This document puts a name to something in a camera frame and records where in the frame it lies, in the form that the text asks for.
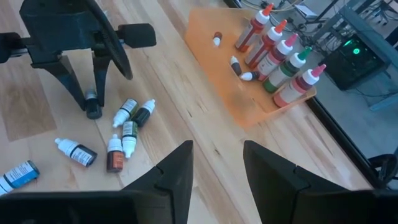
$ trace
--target red nozzle cap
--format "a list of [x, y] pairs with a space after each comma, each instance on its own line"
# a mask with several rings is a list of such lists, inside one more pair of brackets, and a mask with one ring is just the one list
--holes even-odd
[[278, 34], [280, 34], [280, 33], [283, 31], [283, 29], [285, 28], [286, 23], [287, 23], [287, 20], [286, 20], [286, 19], [284, 19], [282, 22], [280, 22], [280, 24], [278, 24], [278, 25], [275, 27], [275, 32], [277, 32]]
[[288, 46], [288, 47], [293, 46], [293, 45], [294, 45], [294, 42], [295, 42], [296, 39], [297, 39], [297, 36], [298, 36], [297, 34], [291, 35], [291, 36], [285, 41], [286, 46]]
[[262, 14], [265, 16], [269, 16], [269, 13], [272, 11], [274, 8], [274, 3], [270, 3], [265, 10], [262, 11]]
[[316, 68], [314, 68], [314, 69], [312, 70], [311, 74], [312, 74], [314, 77], [319, 77], [319, 75], [324, 71], [325, 68], [326, 68], [326, 65], [325, 65], [325, 64], [323, 64], [323, 65], [321, 65], [321, 66], [318, 66], [318, 67], [316, 67]]

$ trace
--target red squeeze bottle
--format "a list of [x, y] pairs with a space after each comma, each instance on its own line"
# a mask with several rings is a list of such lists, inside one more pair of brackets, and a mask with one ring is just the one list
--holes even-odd
[[281, 64], [293, 50], [297, 34], [291, 35], [287, 40], [281, 40], [259, 63], [257, 69], [260, 73], [259, 81], [264, 81], [268, 75]]
[[271, 27], [266, 34], [263, 34], [254, 45], [244, 62], [251, 68], [256, 68], [261, 59], [275, 46], [275, 43], [282, 37], [282, 31], [287, 21], [283, 20], [277, 27]]
[[326, 65], [323, 64], [317, 68], [308, 69], [302, 75], [294, 78], [288, 85], [274, 96], [274, 102], [278, 107], [284, 107], [291, 102], [299, 99], [309, 89], [311, 89], [317, 81], [319, 75], [324, 71]]
[[274, 7], [273, 3], [269, 4], [265, 10], [259, 11], [256, 16], [250, 20], [248, 26], [243, 30], [235, 43], [235, 47], [240, 52], [246, 52], [250, 45], [252, 45], [261, 34], [264, 26], [269, 21], [269, 13], [272, 7]]

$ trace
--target black plastic bracket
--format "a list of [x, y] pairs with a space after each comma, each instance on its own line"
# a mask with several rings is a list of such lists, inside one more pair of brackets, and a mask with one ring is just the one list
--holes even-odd
[[51, 73], [69, 91], [80, 108], [83, 111], [86, 110], [85, 97], [81, 91], [75, 71], [70, 65], [68, 56], [61, 56], [60, 59], [55, 62], [33, 63], [32, 68], [42, 68]]

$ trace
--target blue label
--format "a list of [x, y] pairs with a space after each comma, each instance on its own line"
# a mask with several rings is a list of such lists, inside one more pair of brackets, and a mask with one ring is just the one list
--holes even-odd
[[22, 187], [26, 183], [30, 182], [33, 179], [36, 179], [38, 177], [36, 171], [30, 171], [29, 173], [23, 175], [22, 177], [16, 179], [15, 181], [12, 181], [11, 184], [15, 188]]

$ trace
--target white bottle cap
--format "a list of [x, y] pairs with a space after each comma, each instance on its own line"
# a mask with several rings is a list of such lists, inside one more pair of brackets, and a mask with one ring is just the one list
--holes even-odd
[[2, 176], [0, 177], [0, 196], [12, 191], [13, 188], [7, 183], [5, 178]]
[[85, 92], [86, 100], [95, 99], [95, 98], [97, 98], [97, 93], [95, 92], [95, 90], [93, 88], [86, 90], [86, 92]]
[[74, 148], [76, 148], [79, 143], [72, 141], [70, 139], [55, 139], [55, 143], [58, 144], [58, 149], [61, 150], [65, 155], [70, 156], [70, 153]]
[[130, 114], [125, 110], [119, 110], [113, 118], [113, 127], [117, 128], [126, 122], [130, 117]]
[[262, 10], [261, 11], [259, 11], [257, 14], [256, 14], [256, 20], [257, 21], [259, 21], [261, 24], [266, 24], [267, 22], [268, 22], [268, 20], [269, 20], [269, 16], [265, 16], [263, 13], [262, 13]]
[[233, 63], [239, 63], [238, 59], [235, 56], [231, 57], [231, 60], [229, 61], [230, 64], [232, 65]]
[[155, 109], [155, 100], [151, 99], [151, 100], [145, 102], [144, 105], [142, 106], [142, 108], [147, 109], [149, 111], [149, 113], [152, 114]]
[[126, 159], [131, 157], [131, 154], [136, 150], [137, 139], [134, 137], [123, 138], [123, 152]]
[[289, 58], [289, 61], [296, 68], [301, 68], [303, 65], [305, 65], [305, 62], [306, 62], [305, 59], [304, 60], [299, 59], [299, 53], [294, 53]]
[[293, 47], [289, 47], [285, 44], [286, 40], [281, 40], [279, 44], [276, 46], [276, 48], [279, 50], [284, 55], [288, 55], [292, 50]]
[[123, 152], [122, 141], [118, 138], [117, 134], [113, 134], [108, 143], [108, 152], [120, 151]]
[[277, 42], [283, 36], [283, 33], [278, 33], [275, 31], [275, 27], [271, 27], [267, 32], [267, 36], [274, 42]]
[[319, 77], [314, 77], [312, 75], [312, 69], [308, 69], [307, 71], [305, 71], [302, 76], [304, 81], [309, 85], [314, 85], [317, 81], [319, 81]]
[[240, 75], [239, 78], [244, 81], [251, 81], [253, 79], [253, 74], [251, 72], [245, 72]]
[[216, 45], [218, 47], [218, 46], [220, 46], [221, 39], [219, 37], [215, 37], [215, 38], [213, 38], [213, 43], [214, 43], [214, 45]]

